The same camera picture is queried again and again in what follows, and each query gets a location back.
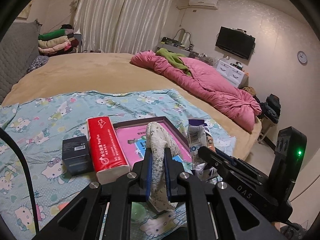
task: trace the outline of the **small black box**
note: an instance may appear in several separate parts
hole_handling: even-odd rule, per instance
[[[87,137],[63,140],[62,160],[72,176],[93,171]]]

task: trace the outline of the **green blanket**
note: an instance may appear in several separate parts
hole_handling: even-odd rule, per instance
[[[49,41],[49,40],[52,40],[52,39],[55,39],[55,38],[58,38],[61,36],[68,35],[70,33],[73,33],[72,29],[58,29],[58,30],[55,30],[50,33],[39,34],[38,40]]]
[[[185,55],[169,52],[164,48],[159,49],[156,55],[164,57],[173,67],[181,69],[185,74],[191,76],[188,67],[183,64],[181,59],[179,59],[179,57],[185,57]]]

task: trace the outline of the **tissue box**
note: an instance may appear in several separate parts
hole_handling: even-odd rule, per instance
[[[130,172],[108,116],[88,119],[91,159],[98,181],[107,184]]]

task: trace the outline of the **television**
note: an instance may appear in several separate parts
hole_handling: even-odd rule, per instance
[[[216,46],[232,54],[249,59],[255,38],[243,32],[221,27]]]

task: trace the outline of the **hello kitty bedsheet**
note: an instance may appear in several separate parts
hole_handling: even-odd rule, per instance
[[[40,228],[44,227],[84,187],[94,173],[72,177],[61,160],[62,140],[88,135],[86,120],[108,115],[113,123],[166,116],[186,135],[188,118],[206,119],[215,146],[232,155],[236,142],[204,111],[175,90],[127,94],[96,91],[37,98],[28,103],[0,106],[0,126],[13,138],[28,162]],[[17,240],[34,236],[27,184],[14,152],[0,141],[0,214]],[[186,224],[185,207],[155,216],[147,210],[144,221],[131,225],[131,239],[161,239]]]

